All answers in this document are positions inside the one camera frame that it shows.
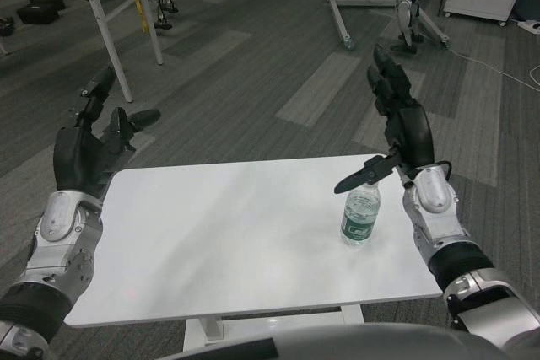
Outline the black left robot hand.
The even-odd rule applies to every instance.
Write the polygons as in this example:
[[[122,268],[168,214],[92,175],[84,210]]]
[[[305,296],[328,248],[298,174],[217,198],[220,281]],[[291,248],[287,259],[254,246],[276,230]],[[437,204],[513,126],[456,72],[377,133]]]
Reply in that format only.
[[[128,115],[122,107],[116,107],[102,135],[95,136],[93,125],[100,118],[115,81],[114,68],[106,66],[79,88],[53,149],[59,191],[81,191],[103,198],[113,175],[124,169],[136,152],[131,140],[161,117],[156,109]]]

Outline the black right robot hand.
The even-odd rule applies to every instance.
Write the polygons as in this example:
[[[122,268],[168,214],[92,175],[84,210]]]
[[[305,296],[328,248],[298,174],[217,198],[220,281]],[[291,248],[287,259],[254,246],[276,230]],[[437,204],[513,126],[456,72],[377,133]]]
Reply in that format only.
[[[373,57],[375,64],[368,68],[367,78],[375,95],[375,108],[386,118],[388,154],[376,155],[361,170],[341,180],[334,187],[336,194],[373,185],[396,167],[409,174],[435,162],[429,121],[424,107],[410,93],[412,84],[407,74],[383,46],[375,47]]]

